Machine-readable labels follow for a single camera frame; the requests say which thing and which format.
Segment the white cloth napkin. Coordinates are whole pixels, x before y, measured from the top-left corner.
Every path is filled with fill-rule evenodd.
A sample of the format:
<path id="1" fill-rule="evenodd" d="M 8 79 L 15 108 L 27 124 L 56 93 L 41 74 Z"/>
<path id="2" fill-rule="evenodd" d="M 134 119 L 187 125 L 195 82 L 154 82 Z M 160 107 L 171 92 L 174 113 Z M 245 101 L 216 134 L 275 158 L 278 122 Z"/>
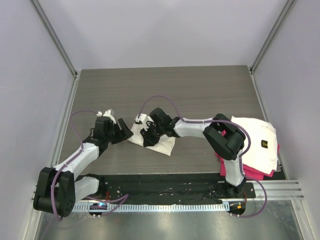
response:
<path id="1" fill-rule="evenodd" d="M 142 129 L 143 127 L 141 124 L 134 123 L 130 129 L 133 133 L 133 136 L 131 136 L 128 141 L 143 147 L 144 139 L 140 133 L 140 130 Z M 171 156 L 172 150 L 175 146 L 175 141 L 176 139 L 174 137 L 167 137 L 166 135 L 163 135 L 160 137 L 158 143 L 156 143 L 154 146 L 147 146 L 146 148 L 166 156 Z"/>

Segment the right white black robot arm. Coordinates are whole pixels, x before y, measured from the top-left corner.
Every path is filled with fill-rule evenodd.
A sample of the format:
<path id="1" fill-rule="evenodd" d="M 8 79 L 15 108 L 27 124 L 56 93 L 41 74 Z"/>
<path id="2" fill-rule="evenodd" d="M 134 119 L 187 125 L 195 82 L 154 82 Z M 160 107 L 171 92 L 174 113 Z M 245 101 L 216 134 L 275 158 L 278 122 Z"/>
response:
<path id="1" fill-rule="evenodd" d="M 142 124 L 139 134 L 144 147 L 156 146 L 162 136 L 206 139 L 215 153 L 223 159 L 226 193 L 233 198 L 243 193 L 246 177 L 242 156 L 249 150 L 251 139 L 242 126 L 232 122 L 224 114 L 219 113 L 207 119 L 188 119 L 181 116 L 171 118 L 157 107 L 149 115 L 138 115 L 135 122 Z"/>

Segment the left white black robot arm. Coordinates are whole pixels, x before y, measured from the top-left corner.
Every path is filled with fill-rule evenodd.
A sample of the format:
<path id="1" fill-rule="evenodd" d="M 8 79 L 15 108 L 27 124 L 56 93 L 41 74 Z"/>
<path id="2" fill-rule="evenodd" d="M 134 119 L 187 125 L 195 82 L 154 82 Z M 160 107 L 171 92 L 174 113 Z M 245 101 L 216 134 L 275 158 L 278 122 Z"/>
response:
<path id="1" fill-rule="evenodd" d="M 67 217 L 75 204 L 87 197 L 102 199 L 107 192 L 105 178 L 96 174 L 79 175 L 97 160 L 109 145 L 133 136 L 122 118 L 99 116 L 78 150 L 54 167 L 44 167 L 38 176 L 33 208 L 37 211 Z"/>

